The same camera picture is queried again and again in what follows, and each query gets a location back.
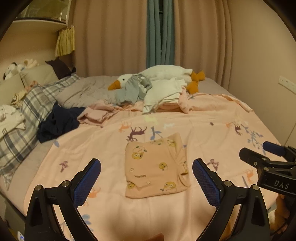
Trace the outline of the right hand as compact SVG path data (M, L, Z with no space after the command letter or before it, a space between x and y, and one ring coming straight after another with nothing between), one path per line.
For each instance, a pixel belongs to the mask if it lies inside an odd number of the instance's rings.
M290 217L290 210L287 208L284 195L279 194L276 198L276 209L268 214L271 234L281 234L288 227L288 218Z

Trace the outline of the left hand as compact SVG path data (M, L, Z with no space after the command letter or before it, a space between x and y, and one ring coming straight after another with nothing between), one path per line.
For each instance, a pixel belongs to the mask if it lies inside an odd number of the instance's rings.
M162 233L154 235L153 237L149 238L137 238L136 241L164 241L165 236Z

